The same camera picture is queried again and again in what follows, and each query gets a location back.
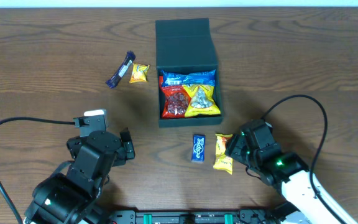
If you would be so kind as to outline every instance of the candy wrapper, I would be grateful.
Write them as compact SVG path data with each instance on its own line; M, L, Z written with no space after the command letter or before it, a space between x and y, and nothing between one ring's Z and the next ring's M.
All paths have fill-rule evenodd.
M165 94L165 106L162 118L184 118L190 97L181 85L161 87Z
M232 137L232 134L216 134L216 160L214 169L226 170L230 175L233 173L233 159L224 154L226 143Z
M215 86L215 70L208 72L195 72L182 75L174 72L161 70L163 76L162 87L170 85L202 84Z
M134 68L132 69L132 76L129 83L135 82L147 82L146 74L150 65L141 65L138 63L134 63Z
M212 99L214 87L210 85L183 85L187 94L191 97L185 117L189 118L199 114L216 115L221 114L218 106Z

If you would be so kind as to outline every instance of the box lid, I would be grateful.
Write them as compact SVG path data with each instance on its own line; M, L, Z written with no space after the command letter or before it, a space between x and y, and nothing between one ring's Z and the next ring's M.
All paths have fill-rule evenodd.
M157 68L217 65L209 19L155 21Z

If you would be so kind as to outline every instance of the blue candy bar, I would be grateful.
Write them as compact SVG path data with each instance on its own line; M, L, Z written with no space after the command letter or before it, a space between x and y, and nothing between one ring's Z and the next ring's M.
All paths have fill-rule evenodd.
M208 72L195 72L188 75L166 72L161 70L163 82L162 87L170 85L202 84L215 86L215 69Z
M204 161L205 136L195 134L193 137L193 154L191 156L192 162Z

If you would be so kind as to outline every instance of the open box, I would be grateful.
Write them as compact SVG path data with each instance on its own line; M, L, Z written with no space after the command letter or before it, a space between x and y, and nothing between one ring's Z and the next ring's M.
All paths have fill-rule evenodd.
M216 70L213 100L221 110L219 115L199 115L191 118L162 119L165 95L158 84L159 114L161 128L220 124L223 105L219 85L218 60L209 31L209 19L179 19L155 21L157 48L157 81L161 70L180 74Z

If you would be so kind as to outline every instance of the wood grain surface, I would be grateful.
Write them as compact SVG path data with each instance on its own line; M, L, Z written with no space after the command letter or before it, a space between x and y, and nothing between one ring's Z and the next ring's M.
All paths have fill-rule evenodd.
M226 112L219 126L158 128L155 20L208 17ZM104 83L127 50L150 64L149 82ZM316 167L326 190L358 221L358 8L0 9L0 119L70 121L106 108L129 127L136 159L113 168L100 203L138 210L272 208L283 201L234 163L212 168L215 133L233 133L283 97L325 106L328 136ZM318 107L295 99L268 117L284 150L310 162L323 131ZM190 162L194 133L206 159ZM0 178L23 215L34 187L70 159L69 126L15 121L0 127ZM0 223L15 223L0 194Z

